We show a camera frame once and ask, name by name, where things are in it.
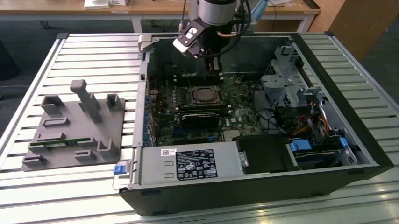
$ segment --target white box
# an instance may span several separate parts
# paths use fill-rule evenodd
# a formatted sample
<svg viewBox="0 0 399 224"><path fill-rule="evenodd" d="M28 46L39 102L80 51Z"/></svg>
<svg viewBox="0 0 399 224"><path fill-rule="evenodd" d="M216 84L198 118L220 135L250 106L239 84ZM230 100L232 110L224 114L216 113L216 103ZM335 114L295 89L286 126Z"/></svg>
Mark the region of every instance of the white box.
<svg viewBox="0 0 399 224"><path fill-rule="evenodd" d="M86 10L110 8L108 0L86 0Z"/></svg>
<svg viewBox="0 0 399 224"><path fill-rule="evenodd" d="M126 6L130 0L110 0L111 5Z"/></svg>

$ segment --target green circuit board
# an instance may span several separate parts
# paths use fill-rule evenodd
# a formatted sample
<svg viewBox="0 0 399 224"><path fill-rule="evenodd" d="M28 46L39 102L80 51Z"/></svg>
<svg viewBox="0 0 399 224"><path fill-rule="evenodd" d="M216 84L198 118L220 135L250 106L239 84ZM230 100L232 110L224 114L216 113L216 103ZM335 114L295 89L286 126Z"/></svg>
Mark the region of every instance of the green circuit board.
<svg viewBox="0 0 399 224"><path fill-rule="evenodd" d="M238 130L239 135L256 135L264 132L251 101L255 82L236 84L235 74L224 75L223 78L222 85L215 88L219 90L220 101L231 105L231 113L228 116L220 116L218 128L208 130L187 131L174 124L176 115L174 109L178 105L191 104L195 87L176 87L168 82L162 86L163 110L155 109L158 146L170 146L186 141L195 143L195 140L222 142L226 141L223 133L230 130Z"/></svg>

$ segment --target motherboard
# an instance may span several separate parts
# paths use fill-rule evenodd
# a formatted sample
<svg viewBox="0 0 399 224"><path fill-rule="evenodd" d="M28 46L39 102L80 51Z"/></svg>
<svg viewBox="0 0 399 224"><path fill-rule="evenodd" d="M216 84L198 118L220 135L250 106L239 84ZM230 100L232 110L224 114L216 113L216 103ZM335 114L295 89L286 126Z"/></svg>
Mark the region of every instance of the motherboard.
<svg viewBox="0 0 399 224"><path fill-rule="evenodd" d="M232 141L264 132L252 106L256 82L240 73L220 75L218 85L191 86L196 74L154 83L154 129L158 146Z"/></svg>

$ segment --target desk leg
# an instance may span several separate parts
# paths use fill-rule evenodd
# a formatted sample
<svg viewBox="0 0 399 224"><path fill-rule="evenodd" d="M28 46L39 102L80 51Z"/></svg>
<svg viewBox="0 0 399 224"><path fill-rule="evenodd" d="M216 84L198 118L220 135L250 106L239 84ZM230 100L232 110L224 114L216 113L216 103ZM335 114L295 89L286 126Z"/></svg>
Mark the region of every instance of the desk leg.
<svg viewBox="0 0 399 224"><path fill-rule="evenodd" d="M140 15L132 15L132 24L134 24L134 32L135 33L143 33L142 19L143 18Z"/></svg>
<svg viewBox="0 0 399 224"><path fill-rule="evenodd" d="M317 16L315 14L306 15L305 19L301 21L301 24L299 24L299 27L298 27L298 30L297 30L298 32L307 32L309 31L315 16Z"/></svg>
<svg viewBox="0 0 399 224"><path fill-rule="evenodd" d="M50 25L48 25L48 20L39 20L40 22L40 25L44 29L48 29L50 28Z"/></svg>

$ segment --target sticker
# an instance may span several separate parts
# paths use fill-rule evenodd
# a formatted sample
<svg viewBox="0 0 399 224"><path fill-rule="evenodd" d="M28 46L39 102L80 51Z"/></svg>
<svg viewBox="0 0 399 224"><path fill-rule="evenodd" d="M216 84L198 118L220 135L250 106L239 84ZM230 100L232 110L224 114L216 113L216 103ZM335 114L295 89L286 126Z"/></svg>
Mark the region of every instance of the sticker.
<svg viewBox="0 0 399 224"><path fill-rule="evenodd" d="M218 177L214 149L175 152L175 154L180 181Z"/></svg>
<svg viewBox="0 0 399 224"><path fill-rule="evenodd" d="M175 148L164 148L162 149L162 156L175 155L176 149Z"/></svg>
<svg viewBox="0 0 399 224"><path fill-rule="evenodd" d="M128 14L130 11L111 11L111 13L115 13L115 14Z"/></svg>

